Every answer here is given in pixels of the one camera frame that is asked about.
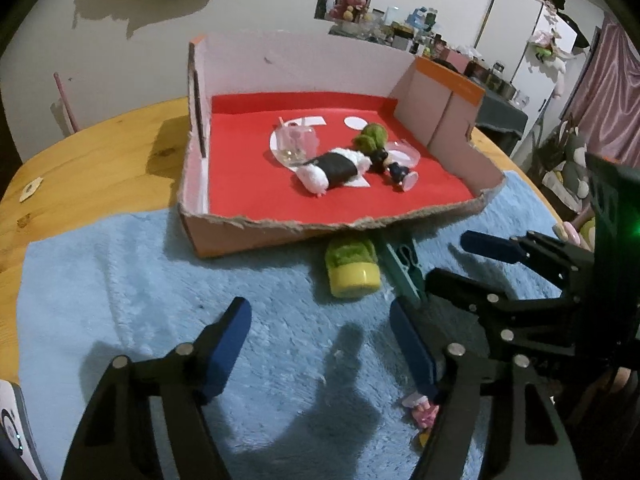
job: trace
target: gray tablecloth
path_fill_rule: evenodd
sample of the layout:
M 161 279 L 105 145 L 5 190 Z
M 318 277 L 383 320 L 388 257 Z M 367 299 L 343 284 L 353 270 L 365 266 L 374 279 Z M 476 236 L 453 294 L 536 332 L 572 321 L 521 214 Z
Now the gray tablecloth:
M 482 99 L 476 126 L 480 129 L 489 128 L 501 133 L 513 132 L 519 138 L 522 138 L 524 129 L 527 126 L 527 115 L 522 110 L 518 110 L 505 98 L 501 97 L 486 86 L 485 94 Z

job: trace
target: yellow cap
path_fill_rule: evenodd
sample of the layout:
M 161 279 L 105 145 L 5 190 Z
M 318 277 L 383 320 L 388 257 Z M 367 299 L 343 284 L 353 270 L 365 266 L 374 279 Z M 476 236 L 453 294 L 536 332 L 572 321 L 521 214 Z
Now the yellow cap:
M 380 268 L 376 264 L 346 264 L 329 269 L 331 293 L 336 298 L 359 298 L 380 288 Z

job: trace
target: red paper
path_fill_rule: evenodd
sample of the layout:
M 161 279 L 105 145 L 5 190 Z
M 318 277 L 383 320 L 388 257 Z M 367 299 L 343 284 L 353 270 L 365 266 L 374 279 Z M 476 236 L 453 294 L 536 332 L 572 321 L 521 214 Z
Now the red paper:
M 260 221 L 298 221 L 307 224 L 352 223 L 361 218 L 407 214 L 428 206 L 474 198 L 465 184 L 429 155 L 427 149 L 393 117 L 397 102 L 373 96 L 336 92 L 235 94 L 212 100 L 209 213 Z M 416 186 L 402 192 L 385 175 L 367 173 L 370 187 L 337 187 L 317 197 L 295 173 L 271 153 L 271 133 L 278 117 L 290 121 L 321 116 L 326 126 L 314 126 L 320 140 L 318 155 L 332 148 L 350 148 L 358 134 L 344 124 L 348 116 L 386 127 L 389 140 L 405 139 L 422 155 L 414 169 Z

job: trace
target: pink stick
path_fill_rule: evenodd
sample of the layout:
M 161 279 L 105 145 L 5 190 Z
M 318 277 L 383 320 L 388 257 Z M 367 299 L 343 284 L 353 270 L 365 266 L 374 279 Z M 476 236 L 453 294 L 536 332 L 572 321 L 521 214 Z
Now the pink stick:
M 78 123 L 76 123 L 76 118 L 74 117 L 74 114 L 71 111 L 71 106 L 69 106 L 69 101 L 66 98 L 65 88 L 62 86 L 62 81 L 60 81 L 60 76 L 58 75 L 58 72 L 55 72 L 53 74 L 53 79 L 56 80 L 56 85 L 58 86 L 58 91 L 60 92 L 60 98 L 62 99 L 62 104 L 65 105 L 66 114 L 69 117 L 71 128 L 76 134 L 78 133 L 80 128 L 78 128 Z

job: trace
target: green plush toy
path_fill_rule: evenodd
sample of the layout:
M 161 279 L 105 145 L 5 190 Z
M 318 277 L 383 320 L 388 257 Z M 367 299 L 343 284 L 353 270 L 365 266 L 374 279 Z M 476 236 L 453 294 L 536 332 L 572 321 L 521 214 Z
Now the green plush toy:
M 389 134 L 382 124 L 369 123 L 360 134 L 353 139 L 353 145 L 364 155 L 371 155 L 377 150 L 382 150 L 388 141 Z
M 542 46 L 536 47 L 536 57 L 538 59 L 545 59 L 547 57 L 553 56 L 553 54 L 554 54 L 554 51 L 551 50 L 550 48 L 544 48 Z
M 336 298 L 359 298 L 380 288 L 376 249 L 363 234 L 335 237 L 329 242 L 324 262 Z

